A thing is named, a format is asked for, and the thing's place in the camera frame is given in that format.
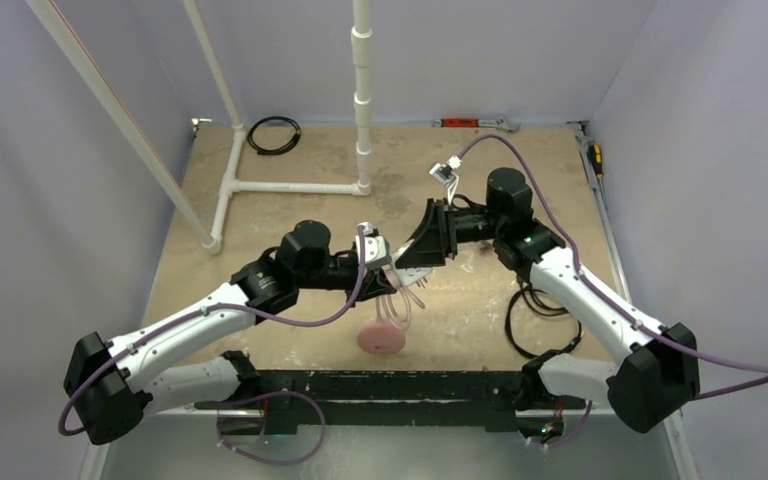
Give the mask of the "pink round power strip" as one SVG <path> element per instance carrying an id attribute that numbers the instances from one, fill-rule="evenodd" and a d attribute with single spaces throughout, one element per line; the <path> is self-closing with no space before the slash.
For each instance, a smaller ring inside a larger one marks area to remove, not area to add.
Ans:
<path id="1" fill-rule="evenodd" d="M 356 343 L 369 354 L 395 354 L 406 345 L 406 329 L 390 322 L 370 321 L 358 331 Z"/>

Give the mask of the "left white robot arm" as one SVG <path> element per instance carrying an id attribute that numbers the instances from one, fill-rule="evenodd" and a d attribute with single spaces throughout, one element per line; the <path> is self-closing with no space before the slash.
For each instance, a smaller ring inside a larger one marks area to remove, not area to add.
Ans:
<path id="1" fill-rule="evenodd" d="M 221 355 L 188 372 L 176 364 L 231 334 L 265 321 L 312 329 L 341 319 L 359 302 L 395 291 L 388 241 L 368 223 L 357 226 L 353 247 L 330 251 L 326 225 L 298 223 L 261 256 L 214 291 L 178 313 L 111 339 L 97 332 L 74 344 L 63 380 L 67 395 L 57 420 L 63 437 L 84 434 L 111 443 L 146 416 L 193 402 L 226 401 L 244 409 L 258 382 L 242 372 L 237 354 Z"/>

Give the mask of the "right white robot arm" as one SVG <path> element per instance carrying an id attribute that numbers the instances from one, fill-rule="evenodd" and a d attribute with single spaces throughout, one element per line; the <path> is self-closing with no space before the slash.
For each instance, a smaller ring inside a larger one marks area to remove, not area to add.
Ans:
<path id="1" fill-rule="evenodd" d="M 434 267 L 454 257 L 461 243 L 491 242 L 500 263 L 547 293 L 602 344 L 607 361 L 580 359 L 550 350 L 523 368 L 518 404 L 544 407 L 558 396 L 609 405 L 632 430 L 646 433 L 700 394 L 695 335 L 635 310 L 584 266 L 558 230 L 534 215 L 533 190 L 512 168 L 487 178 L 484 204 L 457 208 L 452 201 L 455 169 L 434 165 L 430 174 L 446 189 L 431 199 L 416 230 L 392 256 L 398 286 L 420 283 Z"/>

